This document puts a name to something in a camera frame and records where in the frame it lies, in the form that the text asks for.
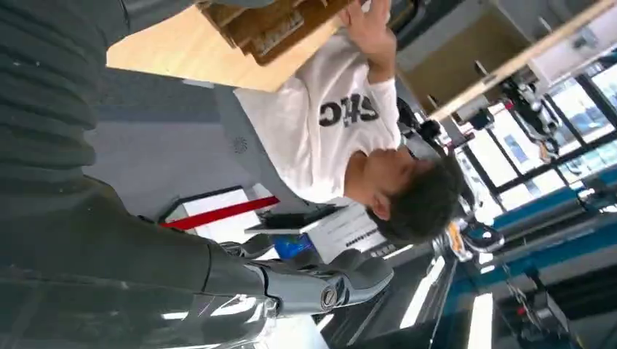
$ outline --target red stripe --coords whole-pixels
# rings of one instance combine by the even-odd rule
[[[225,218],[233,217],[241,213],[254,211],[256,209],[262,209],[264,207],[272,206],[279,203],[279,199],[274,196],[268,198],[259,198],[257,200],[243,202],[233,206],[223,207],[222,209],[215,209],[214,211],[200,213],[193,217],[183,218],[174,222],[166,222],[161,225],[167,228],[177,228],[182,230],[193,229],[200,225],[215,222]]]

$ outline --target black hair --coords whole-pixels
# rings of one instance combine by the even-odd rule
[[[368,216],[395,244],[419,244],[438,236],[459,208],[464,179],[457,169],[454,155],[442,158],[390,198],[390,220],[380,219],[371,209],[367,209]]]

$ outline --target table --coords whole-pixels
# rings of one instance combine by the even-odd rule
[[[336,32],[334,18],[281,57],[260,67],[252,56],[232,49],[193,6],[113,45],[107,66],[130,71],[208,81],[262,91],[278,89]]]

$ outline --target gray floor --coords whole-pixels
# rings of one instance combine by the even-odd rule
[[[157,218],[177,198],[253,184],[226,148],[208,89],[107,69],[96,106],[87,140],[97,163],[85,172],[133,214]]]

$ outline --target man's arm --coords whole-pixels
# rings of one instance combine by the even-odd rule
[[[389,0],[373,0],[366,13],[354,0],[339,14],[349,38],[368,60],[370,84],[388,81],[396,72],[397,39],[387,26],[389,12]]]

